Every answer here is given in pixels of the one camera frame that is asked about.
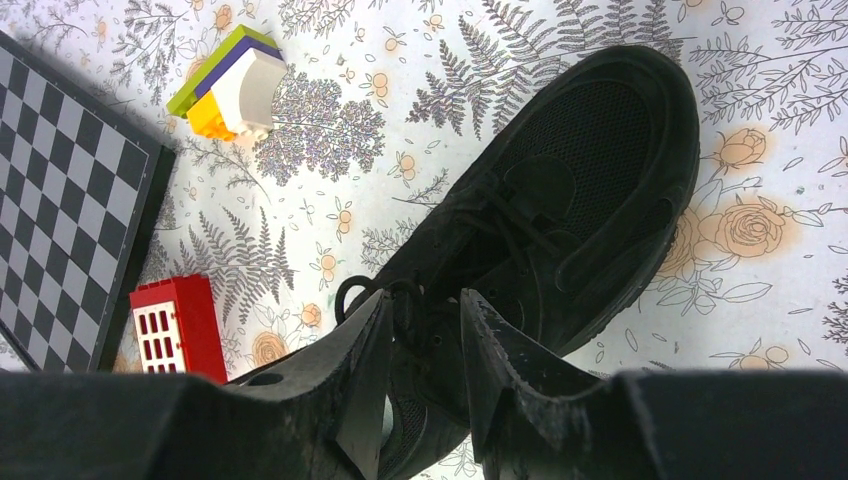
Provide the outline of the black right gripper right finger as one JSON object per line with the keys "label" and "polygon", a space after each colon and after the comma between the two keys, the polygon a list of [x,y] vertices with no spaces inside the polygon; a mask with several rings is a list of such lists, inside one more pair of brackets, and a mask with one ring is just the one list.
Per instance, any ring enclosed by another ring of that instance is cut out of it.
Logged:
{"label": "black right gripper right finger", "polygon": [[843,479],[847,377],[623,371],[599,379],[460,300],[472,443],[488,479]]}

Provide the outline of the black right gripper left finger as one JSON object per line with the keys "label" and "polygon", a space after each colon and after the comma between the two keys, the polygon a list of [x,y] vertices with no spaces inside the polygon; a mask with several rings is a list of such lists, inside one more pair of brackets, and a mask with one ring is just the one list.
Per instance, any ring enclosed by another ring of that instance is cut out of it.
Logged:
{"label": "black right gripper left finger", "polygon": [[374,479],[392,333],[372,296],[241,385],[5,373],[5,479]]}

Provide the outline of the black shoelace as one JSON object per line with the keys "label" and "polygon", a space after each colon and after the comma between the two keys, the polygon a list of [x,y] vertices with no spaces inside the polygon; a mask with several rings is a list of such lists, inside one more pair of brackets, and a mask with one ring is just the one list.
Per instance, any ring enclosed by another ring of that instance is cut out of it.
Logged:
{"label": "black shoelace", "polygon": [[411,279],[381,284],[356,275],[337,289],[336,323],[342,325],[372,296],[377,297],[377,315],[388,322],[394,343],[412,357],[419,369],[441,372],[464,365],[456,299],[434,299]]}

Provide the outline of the black sneaker shoe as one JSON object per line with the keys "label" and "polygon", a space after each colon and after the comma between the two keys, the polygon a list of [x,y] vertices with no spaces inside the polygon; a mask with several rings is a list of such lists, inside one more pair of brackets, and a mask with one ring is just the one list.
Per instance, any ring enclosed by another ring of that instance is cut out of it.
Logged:
{"label": "black sneaker shoe", "polygon": [[395,297],[380,478],[412,478],[469,435],[461,292],[558,356],[581,348],[660,269],[699,155],[683,69],[645,46],[596,51],[521,109],[375,276],[338,286],[337,321],[378,289]]}

